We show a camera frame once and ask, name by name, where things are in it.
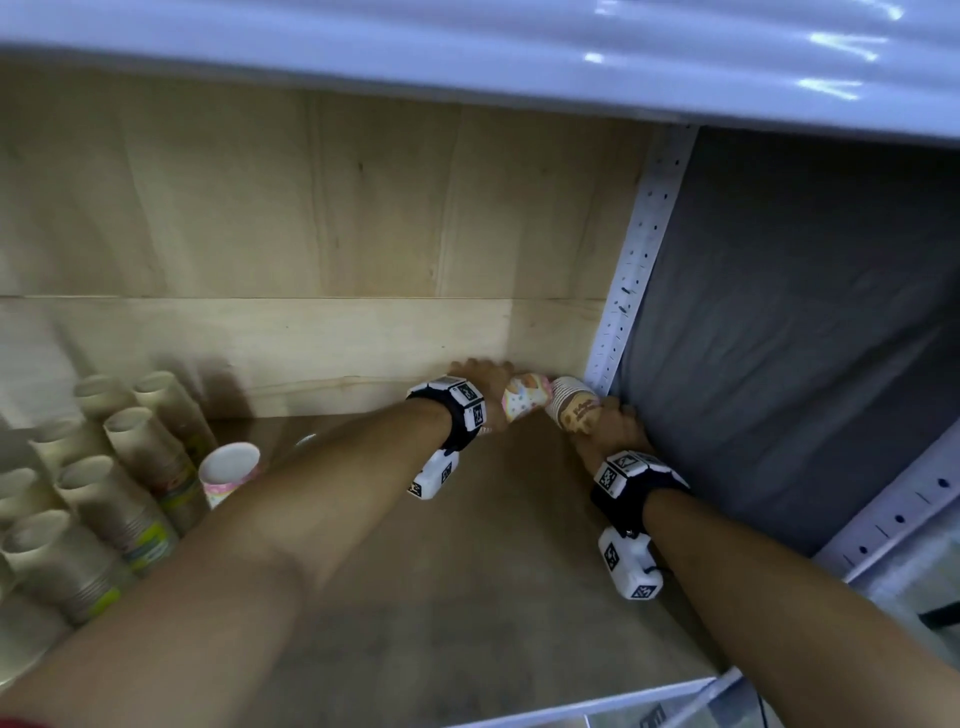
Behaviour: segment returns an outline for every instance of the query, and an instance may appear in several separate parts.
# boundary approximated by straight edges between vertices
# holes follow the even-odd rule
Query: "wrist tracker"
[[[487,421],[487,405],[480,390],[461,376],[441,376],[418,384],[407,393],[408,400],[439,402],[450,412],[450,434],[441,445],[447,454],[460,452],[473,442]]]
[[[623,538],[645,534],[643,506],[659,488],[689,492],[690,486],[657,457],[622,450],[608,457],[593,476],[590,500]]]

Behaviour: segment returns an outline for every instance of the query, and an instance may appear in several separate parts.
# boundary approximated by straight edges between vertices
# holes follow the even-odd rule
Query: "glossy white surface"
[[[954,0],[6,0],[0,46],[960,136]]]

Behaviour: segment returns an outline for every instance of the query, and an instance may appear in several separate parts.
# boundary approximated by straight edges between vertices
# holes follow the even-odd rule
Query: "gray fabric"
[[[616,388],[812,554],[958,416],[960,155],[702,130]]]

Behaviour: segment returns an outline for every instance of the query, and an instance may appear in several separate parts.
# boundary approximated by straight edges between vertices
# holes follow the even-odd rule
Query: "stack of paper cups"
[[[116,376],[85,376],[73,386],[73,399],[84,417],[102,425],[114,412],[136,407],[133,392]]]
[[[24,590],[84,624],[136,584],[120,554],[66,511],[17,521],[2,546]]]
[[[149,407],[163,425],[183,443],[187,455],[199,466],[217,448],[204,412],[171,372],[151,372],[133,385],[136,400]]]
[[[52,508],[66,510],[53,486],[33,468],[17,468],[0,475],[0,532],[17,519]]]
[[[104,430],[117,458],[159,501],[180,534],[209,512],[197,469],[153,411],[146,407],[121,410],[104,423]]]
[[[97,425],[85,420],[53,420],[36,429],[30,446],[51,478],[88,455],[109,455],[110,444]]]
[[[173,553],[177,532],[150,494],[109,455],[86,457],[67,466],[56,488],[138,576]]]
[[[0,691],[70,634],[56,609],[12,590],[0,595]]]
[[[230,443],[211,452],[200,466],[200,481],[211,508],[260,474],[260,449],[251,443]]]
[[[567,432],[593,431],[600,418],[600,398],[575,376],[558,376],[553,380],[553,401],[546,413]]]

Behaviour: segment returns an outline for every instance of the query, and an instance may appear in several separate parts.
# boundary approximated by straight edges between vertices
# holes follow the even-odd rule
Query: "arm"
[[[493,406],[510,368],[454,365]],[[211,728],[235,721],[311,598],[446,439],[408,400],[348,423],[230,496],[176,553],[0,697],[49,728]]]
[[[652,452],[609,398],[577,450],[591,473],[621,449]],[[710,634],[787,726],[941,728],[960,675],[812,562],[679,491],[654,491],[643,523]]]

